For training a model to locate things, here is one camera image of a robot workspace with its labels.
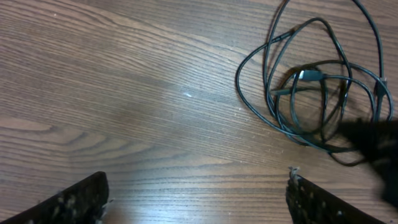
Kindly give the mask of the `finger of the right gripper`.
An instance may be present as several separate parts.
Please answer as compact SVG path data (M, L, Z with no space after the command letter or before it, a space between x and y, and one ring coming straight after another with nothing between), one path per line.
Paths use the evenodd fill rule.
M397 121L342 122L337 133L358 150L384 183L381 198L397 207Z

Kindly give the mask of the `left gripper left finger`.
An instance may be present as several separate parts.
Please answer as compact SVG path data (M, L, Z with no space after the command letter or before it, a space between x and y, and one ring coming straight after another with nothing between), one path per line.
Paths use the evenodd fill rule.
M98 171L1 224L99 224L108 198L106 173Z

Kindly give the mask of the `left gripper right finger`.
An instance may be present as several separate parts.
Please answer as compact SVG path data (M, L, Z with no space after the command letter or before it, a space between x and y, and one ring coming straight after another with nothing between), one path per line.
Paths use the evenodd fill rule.
M383 223L289 169L285 198L294 224Z

